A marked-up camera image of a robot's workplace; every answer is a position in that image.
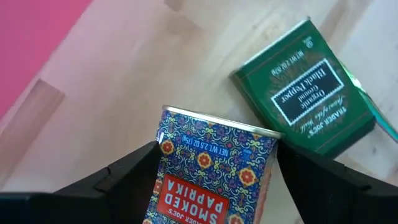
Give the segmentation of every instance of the can lid rim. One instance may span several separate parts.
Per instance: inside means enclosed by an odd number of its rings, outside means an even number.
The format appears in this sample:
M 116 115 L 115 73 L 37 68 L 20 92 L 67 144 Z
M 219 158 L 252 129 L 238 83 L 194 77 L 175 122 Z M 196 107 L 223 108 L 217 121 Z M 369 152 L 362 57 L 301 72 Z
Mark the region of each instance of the can lid rim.
M 197 113 L 197 112 L 186 110 L 186 109 L 176 108 L 174 106 L 163 105 L 162 109 L 170 111 L 170 112 L 174 112 L 174 113 L 191 116 L 196 119 L 202 119 L 205 121 L 223 124 L 225 126 L 229 126 L 232 128 L 238 128 L 238 129 L 241 129 L 244 131 L 249 131 L 251 133 L 259 134 L 262 136 L 267 136 L 267 137 L 276 138 L 276 139 L 280 139 L 282 137 L 282 133 L 277 132 L 277 131 L 272 131 L 272 130 L 265 129 L 265 128 L 259 128 L 256 126 L 252 126 L 249 124 L 243 124 L 243 123 L 239 123 L 236 121 L 230 121 L 227 119 L 218 118 L 216 116 L 207 115 L 207 114 L 203 114 L 203 113 Z

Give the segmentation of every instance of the green spice container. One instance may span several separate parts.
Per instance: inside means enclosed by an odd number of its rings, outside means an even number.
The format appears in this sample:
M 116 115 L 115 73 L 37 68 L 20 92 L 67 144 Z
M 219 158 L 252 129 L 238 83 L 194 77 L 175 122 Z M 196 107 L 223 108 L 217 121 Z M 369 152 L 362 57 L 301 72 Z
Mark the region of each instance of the green spice container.
M 380 109 L 377 107 L 375 102 L 373 102 L 372 98 L 368 95 L 366 90 L 362 87 L 362 84 L 359 82 L 357 78 L 344 66 L 344 64 L 341 64 L 343 68 L 345 69 L 346 73 L 348 74 L 349 78 L 353 82 L 354 86 L 359 90 L 359 94 L 361 94 L 363 100 L 366 102 L 368 105 L 369 109 L 372 111 L 372 114 L 376 118 L 376 123 L 381 127 L 381 129 L 384 130 L 385 133 L 387 133 L 390 138 L 398 143 L 398 131 L 396 128 L 392 125 L 392 123 L 384 116 L 384 114 L 380 111 Z
M 374 115 L 310 19 L 230 77 L 263 124 L 293 147 L 335 157 L 374 127 Z

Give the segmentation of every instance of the metal can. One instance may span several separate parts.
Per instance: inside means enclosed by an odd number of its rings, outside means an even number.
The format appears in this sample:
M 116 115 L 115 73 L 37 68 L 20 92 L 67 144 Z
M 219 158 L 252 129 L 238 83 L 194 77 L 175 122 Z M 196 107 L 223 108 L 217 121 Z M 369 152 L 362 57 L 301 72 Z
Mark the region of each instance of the metal can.
M 281 133 L 163 106 L 144 223 L 259 223 Z

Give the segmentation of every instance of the red label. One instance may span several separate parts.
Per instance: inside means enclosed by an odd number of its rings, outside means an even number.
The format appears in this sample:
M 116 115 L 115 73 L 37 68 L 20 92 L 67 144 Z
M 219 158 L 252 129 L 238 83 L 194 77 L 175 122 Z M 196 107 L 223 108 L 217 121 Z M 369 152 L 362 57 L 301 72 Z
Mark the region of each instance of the red label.
M 224 223 L 229 200 L 166 174 L 156 210 L 186 224 Z

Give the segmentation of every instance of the wooden table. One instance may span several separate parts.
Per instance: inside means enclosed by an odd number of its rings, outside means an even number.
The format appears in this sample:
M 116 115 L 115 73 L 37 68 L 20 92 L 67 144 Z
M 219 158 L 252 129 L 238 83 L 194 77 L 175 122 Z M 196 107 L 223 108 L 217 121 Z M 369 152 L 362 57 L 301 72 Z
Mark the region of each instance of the wooden table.
M 1 121 L 0 152 L 15 150 L 5 153 L 0 185 L 51 192 L 75 182 L 153 140 L 163 104 L 259 126 L 227 76 L 305 16 L 398 127 L 397 8 L 395 0 L 95 0 Z M 398 185 L 398 147 L 380 128 L 337 160 Z M 301 222 L 277 164 L 263 222 Z

